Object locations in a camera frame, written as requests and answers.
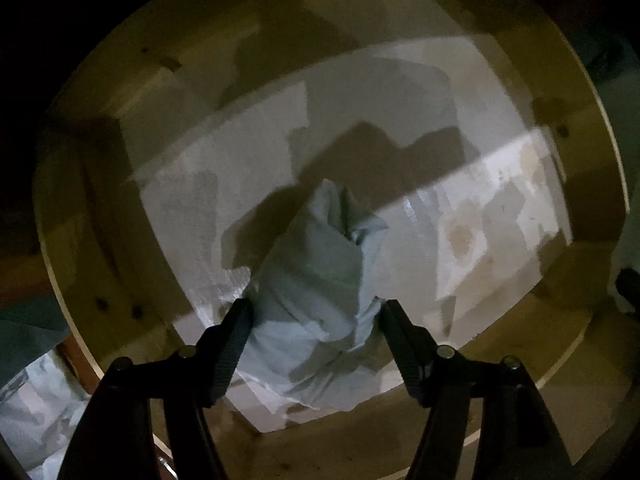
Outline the white crumpled plastic sheet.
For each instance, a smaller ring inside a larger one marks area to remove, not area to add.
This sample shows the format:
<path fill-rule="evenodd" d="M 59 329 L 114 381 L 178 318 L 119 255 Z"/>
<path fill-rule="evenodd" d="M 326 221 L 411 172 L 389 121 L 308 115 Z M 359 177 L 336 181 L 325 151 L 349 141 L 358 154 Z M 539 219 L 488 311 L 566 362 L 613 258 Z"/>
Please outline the white crumpled plastic sheet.
<path fill-rule="evenodd" d="M 90 396 L 51 350 L 1 388 L 1 434 L 32 479 L 55 479 Z"/>

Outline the blue checked cloth cover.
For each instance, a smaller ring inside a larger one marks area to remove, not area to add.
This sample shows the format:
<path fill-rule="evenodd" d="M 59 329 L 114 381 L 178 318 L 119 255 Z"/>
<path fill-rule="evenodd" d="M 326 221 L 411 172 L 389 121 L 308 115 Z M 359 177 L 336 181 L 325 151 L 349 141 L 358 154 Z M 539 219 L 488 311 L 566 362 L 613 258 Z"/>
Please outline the blue checked cloth cover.
<path fill-rule="evenodd" d="M 2 306 L 0 330 L 1 387 L 70 334 L 54 295 Z"/>

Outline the light grey garment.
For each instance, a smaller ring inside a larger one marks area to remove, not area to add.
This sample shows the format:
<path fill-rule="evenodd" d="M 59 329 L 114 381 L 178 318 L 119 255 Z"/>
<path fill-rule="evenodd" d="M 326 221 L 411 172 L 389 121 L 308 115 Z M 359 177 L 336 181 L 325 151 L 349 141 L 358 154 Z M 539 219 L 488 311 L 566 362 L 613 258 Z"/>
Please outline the light grey garment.
<path fill-rule="evenodd" d="M 378 392 L 392 357 L 375 318 L 383 219 L 322 181 L 245 289 L 256 321 L 239 372 L 282 398 L 350 411 Z"/>

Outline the wooden drawer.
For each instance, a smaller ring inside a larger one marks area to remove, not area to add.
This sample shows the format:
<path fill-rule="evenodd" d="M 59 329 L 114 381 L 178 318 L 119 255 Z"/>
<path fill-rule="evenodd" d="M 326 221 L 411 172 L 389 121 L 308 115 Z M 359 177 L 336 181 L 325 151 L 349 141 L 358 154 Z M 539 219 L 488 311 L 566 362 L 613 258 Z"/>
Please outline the wooden drawer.
<path fill-rule="evenodd" d="M 622 418 L 630 333 L 602 309 L 627 183 L 547 15 L 155 0 L 88 57 L 63 118 L 38 234 L 101 378 L 63 478 L 154 479 L 163 445 L 183 479 L 565 479 Z M 324 180 L 386 223 L 375 293 L 438 344 L 431 406 L 390 352 L 350 411 L 239 363 L 204 408 L 196 344 Z"/>

